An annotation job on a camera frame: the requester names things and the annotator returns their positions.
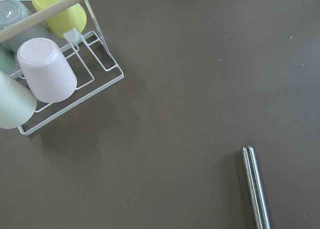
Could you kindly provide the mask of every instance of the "white wire rack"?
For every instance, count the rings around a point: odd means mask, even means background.
[[[114,83],[120,81],[124,78],[124,73],[114,57],[111,55],[106,40],[102,34],[102,31],[100,29],[100,26],[98,24],[98,21],[95,17],[95,14],[91,8],[91,5],[88,0],[83,0],[85,2],[85,5],[87,7],[87,10],[93,20],[94,26],[96,28],[96,31],[90,31],[84,35],[77,32],[76,29],[72,29],[66,33],[64,33],[64,37],[66,41],[68,42],[65,46],[61,47],[61,51],[63,53],[66,53],[68,51],[71,51],[71,53],[67,56],[65,56],[66,59],[71,58],[72,56],[76,56],[77,59],[81,62],[83,65],[85,71],[88,73],[90,79],[89,81],[78,85],[76,88],[76,91],[85,90],[85,88],[94,82],[95,77],[92,73],[92,71],[88,68],[84,60],[79,54],[80,47],[79,45],[84,45],[84,48],[87,49],[87,51],[90,52],[90,54],[95,58],[95,60],[100,65],[100,69],[103,70],[104,74],[106,75],[107,81],[104,82],[104,84],[99,84],[98,86],[91,88],[89,92],[85,92],[84,95],[82,95],[80,98],[72,101],[71,103],[64,105],[62,108],[60,108],[58,111],[55,111],[53,114],[49,113],[49,116],[45,117],[44,119],[41,119],[40,121],[33,121],[33,118],[36,117],[37,114],[43,113],[45,110],[48,110],[48,108],[52,105],[52,103],[47,103],[43,105],[41,108],[37,109],[34,113],[34,115],[31,117],[31,119],[27,122],[28,125],[32,126],[26,126],[27,129],[24,128],[24,125],[18,126],[18,129],[21,134],[28,136],[31,133],[37,131],[38,129],[42,128],[44,125],[48,124],[52,120],[56,119],[57,117],[61,116],[62,114],[66,113],[70,109],[74,108],[75,106],[79,105],[80,103],[84,102],[85,100],[89,99],[90,97],[94,96],[95,94],[101,92],[102,90],[106,89],[107,87],[110,87]],[[103,47],[103,50],[105,51],[105,56],[109,57],[113,65],[111,67],[106,68],[106,65],[99,59],[99,57],[96,55],[96,53],[93,51],[92,46],[94,44],[100,44]],[[117,70],[116,76],[112,77],[112,79],[107,76],[111,71]],[[15,71],[12,75],[10,75],[14,79],[18,80],[25,80],[25,77],[23,76],[23,72],[21,69]]]

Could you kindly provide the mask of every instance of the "dark object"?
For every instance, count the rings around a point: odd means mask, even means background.
[[[249,186],[256,228],[271,229],[255,150],[247,145],[242,147],[241,153]]]

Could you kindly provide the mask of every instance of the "gray surface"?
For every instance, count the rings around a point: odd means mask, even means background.
[[[273,228],[319,228],[320,0],[91,1],[125,79],[0,130],[0,228],[253,228],[245,144]]]

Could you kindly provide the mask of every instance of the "drying rack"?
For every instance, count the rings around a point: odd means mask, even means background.
[[[82,85],[78,85],[77,88],[75,89],[76,91],[78,90],[82,90],[83,88],[85,88],[86,86],[88,86],[89,84],[91,84],[92,82],[94,82],[95,77],[93,75],[93,73],[91,72],[91,70],[87,67],[86,63],[84,62],[84,60],[82,59],[82,57],[79,55],[79,51],[80,51],[80,44],[84,45],[84,48],[86,48],[91,54],[92,56],[96,59],[96,61],[98,62],[98,64],[101,66],[101,69],[104,71],[105,74],[108,74],[111,70],[118,70],[117,72],[117,76],[112,78],[112,79],[108,79],[107,82],[105,82],[102,85],[99,85],[98,87],[95,87],[94,89],[91,89],[90,92],[86,92],[85,95],[83,95],[81,98],[63,106],[63,108],[59,109],[58,111],[56,111],[55,113],[53,113],[52,115],[48,116],[45,119],[42,119],[41,121],[38,121],[35,123],[35,125],[33,125],[31,128],[28,129],[24,129],[23,125],[18,126],[18,129],[20,131],[21,134],[28,136],[31,133],[37,131],[38,129],[42,128],[44,125],[48,124],[49,122],[51,122],[52,120],[56,119],[57,117],[61,116],[62,114],[66,113],[67,111],[71,110],[72,108],[74,108],[75,106],[79,105],[80,103],[86,101],[87,99],[89,99],[90,97],[94,96],[95,94],[101,92],[102,90],[106,89],[107,87],[113,85],[114,83],[120,81],[121,79],[124,78],[124,73],[121,70],[120,66],[118,65],[118,63],[116,62],[116,60],[114,59],[114,57],[111,55],[106,40],[102,34],[102,31],[100,29],[100,26],[98,24],[98,21],[95,17],[95,14],[91,8],[91,5],[89,3],[88,0],[61,0],[58,1],[54,4],[52,4],[51,6],[36,12],[35,14],[27,17],[24,20],[21,20],[11,26],[9,26],[8,28],[0,31],[0,42],[3,42],[21,32],[23,32],[24,30],[43,22],[44,20],[46,20],[49,17],[54,16],[55,14],[62,12],[63,10],[84,1],[87,10],[92,18],[92,21],[94,23],[94,26],[96,28],[96,31],[90,31],[84,35],[82,35],[81,33],[77,32],[76,29],[72,29],[68,32],[65,32],[64,38],[67,41],[67,44],[63,47],[60,48],[60,50],[65,53],[68,51],[71,51],[71,54],[67,55],[65,58],[69,59],[72,56],[76,56],[79,61],[81,62],[81,64],[83,65],[84,69],[86,70],[86,72],[88,73],[90,80],[83,83]],[[93,41],[88,42],[88,39],[91,38],[95,38]],[[106,68],[106,65],[99,59],[99,57],[95,54],[95,52],[92,50],[91,46],[93,44],[101,44],[101,46],[103,47],[106,56],[108,56],[112,62],[113,65],[111,67]],[[10,75],[12,78],[14,79],[21,79],[21,80],[25,80],[25,77],[23,76],[23,72],[21,69],[15,71],[12,75]],[[43,112],[44,110],[46,110],[47,108],[49,108],[52,105],[52,103],[47,103],[45,105],[43,105],[41,108],[37,109],[34,112],[34,115],[31,117],[30,120],[33,119],[33,117],[35,116],[35,114],[38,114],[40,112]]]

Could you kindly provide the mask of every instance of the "wooden handle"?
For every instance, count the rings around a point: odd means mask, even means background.
[[[0,43],[82,1],[83,0],[60,0],[44,8],[43,10],[38,11],[37,13],[32,14],[23,20],[20,20],[3,30],[0,30]]]

